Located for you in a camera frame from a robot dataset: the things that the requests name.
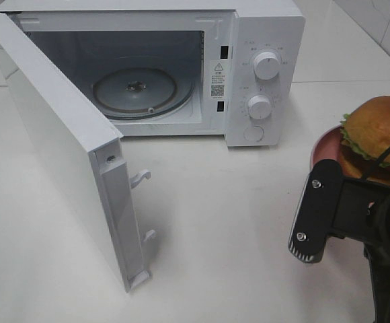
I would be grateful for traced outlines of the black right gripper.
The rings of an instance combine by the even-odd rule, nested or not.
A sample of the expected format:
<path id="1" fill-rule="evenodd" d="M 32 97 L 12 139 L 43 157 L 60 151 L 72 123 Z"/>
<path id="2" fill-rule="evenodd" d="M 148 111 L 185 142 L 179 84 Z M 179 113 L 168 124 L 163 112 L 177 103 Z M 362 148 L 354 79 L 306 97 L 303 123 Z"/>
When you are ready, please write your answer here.
<path id="1" fill-rule="evenodd" d="M 327 236 L 390 249 L 390 186 L 343 176 L 328 182 Z"/>

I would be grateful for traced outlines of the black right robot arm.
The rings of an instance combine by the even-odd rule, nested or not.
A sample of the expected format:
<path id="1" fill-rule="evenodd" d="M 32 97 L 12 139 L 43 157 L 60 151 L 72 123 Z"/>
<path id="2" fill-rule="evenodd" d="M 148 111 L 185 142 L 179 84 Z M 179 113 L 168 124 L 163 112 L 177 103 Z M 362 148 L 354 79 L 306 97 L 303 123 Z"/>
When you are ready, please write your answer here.
<path id="1" fill-rule="evenodd" d="M 331 228 L 364 244 L 375 322 L 390 322 L 390 186 L 345 178 Z"/>

